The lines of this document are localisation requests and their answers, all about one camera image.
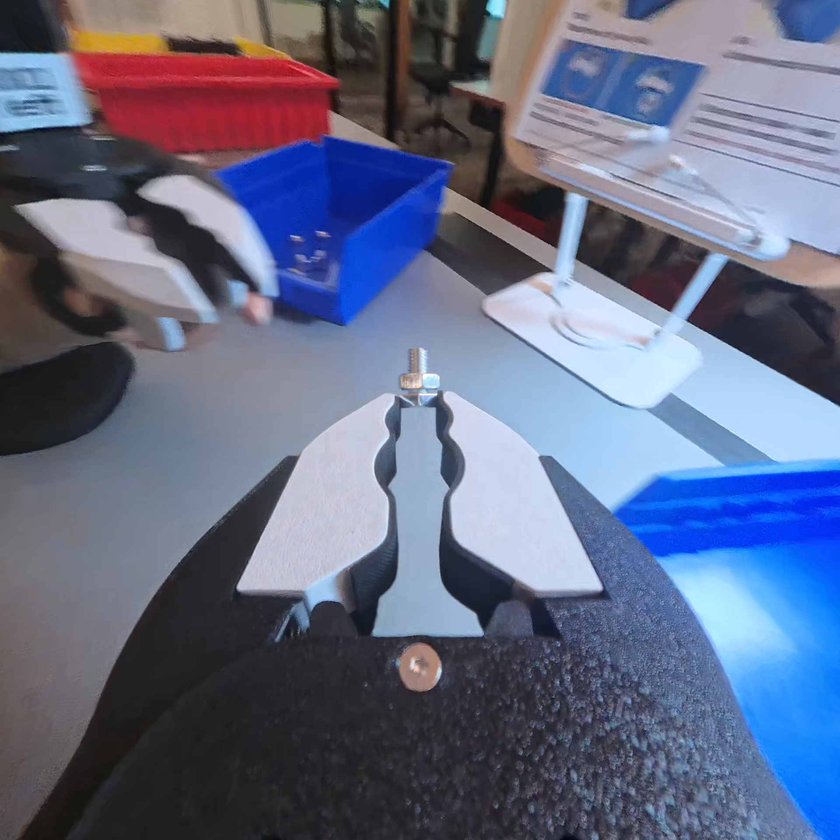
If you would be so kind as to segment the pile of bolts nuts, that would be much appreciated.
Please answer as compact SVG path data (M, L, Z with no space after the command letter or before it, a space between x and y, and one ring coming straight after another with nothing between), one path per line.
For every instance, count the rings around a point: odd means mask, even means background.
M333 284L337 263L333 258L333 237L318 228L312 234L290 234L287 240L292 262L287 269L293 277L320 286Z

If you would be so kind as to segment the person's left hand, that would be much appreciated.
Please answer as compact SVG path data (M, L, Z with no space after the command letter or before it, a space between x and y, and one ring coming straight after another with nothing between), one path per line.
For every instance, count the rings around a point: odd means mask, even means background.
M248 323L262 327L272 320L273 301L262 293L251 290L244 282L222 280L220 289L222 305Z

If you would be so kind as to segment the yellow plastic bin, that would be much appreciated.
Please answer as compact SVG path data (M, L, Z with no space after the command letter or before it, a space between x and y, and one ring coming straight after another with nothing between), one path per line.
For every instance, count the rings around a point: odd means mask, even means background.
M284 52L247 40L174 35L127 35L71 29L70 46L84 53L125 55L221 55L288 60Z

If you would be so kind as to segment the blue plastic bin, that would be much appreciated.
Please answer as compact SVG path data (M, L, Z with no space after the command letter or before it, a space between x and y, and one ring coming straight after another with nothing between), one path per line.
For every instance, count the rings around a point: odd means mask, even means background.
M276 261L276 312L350 324L434 239L453 165L331 136L218 171ZM332 235L335 281L298 280L288 236Z
M704 627L806 820L839 838L838 460L673 472L615 514Z

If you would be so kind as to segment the black office chair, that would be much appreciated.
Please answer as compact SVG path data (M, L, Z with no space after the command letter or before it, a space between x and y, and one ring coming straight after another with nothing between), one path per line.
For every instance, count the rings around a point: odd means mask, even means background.
M445 99L451 94L453 83L469 81L475 67L476 58L473 56L457 59L454 68L448 68L437 61L412 63L409 76L425 90L426 104L434 108L430 117L416 123L413 134L421 135L428 130L436 133L446 130L462 139L466 148L470 148L471 141L468 134L445 117L444 104Z

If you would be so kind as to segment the red plastic bin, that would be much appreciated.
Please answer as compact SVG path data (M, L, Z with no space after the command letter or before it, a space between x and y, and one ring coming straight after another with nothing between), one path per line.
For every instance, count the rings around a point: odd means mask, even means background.
M260 151L329 132L340 81L291 59L77 52L111 133L171 153Z

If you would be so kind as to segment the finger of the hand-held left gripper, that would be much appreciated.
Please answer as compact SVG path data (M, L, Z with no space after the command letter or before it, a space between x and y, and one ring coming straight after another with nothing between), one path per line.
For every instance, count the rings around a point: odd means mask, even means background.
M250 214L193 175L165 175L139 189L150 224L178 239L188 268L217 269L264 298L278 296L276 261Z
M59 260L83 291L121 309L148 348L184 350L184 323L219 321L214 304L183 264L130 230L125 213L113 203L53 198L14 210L58 248Z

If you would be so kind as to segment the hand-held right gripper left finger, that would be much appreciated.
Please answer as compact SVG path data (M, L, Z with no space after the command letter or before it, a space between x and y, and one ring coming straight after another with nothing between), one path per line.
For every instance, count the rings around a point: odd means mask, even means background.
M321 602L375 617L396 578L396 474L401 407L386 393L305 447L269 515L237 593Z

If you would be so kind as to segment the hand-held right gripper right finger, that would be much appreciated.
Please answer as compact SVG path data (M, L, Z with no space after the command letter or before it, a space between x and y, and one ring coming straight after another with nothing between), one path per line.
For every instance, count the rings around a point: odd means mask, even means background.
M604 596L604 585L541 457L518 433L454 392L437 396L439 540L447 592L489 621L522 602L542 621L547 601Z

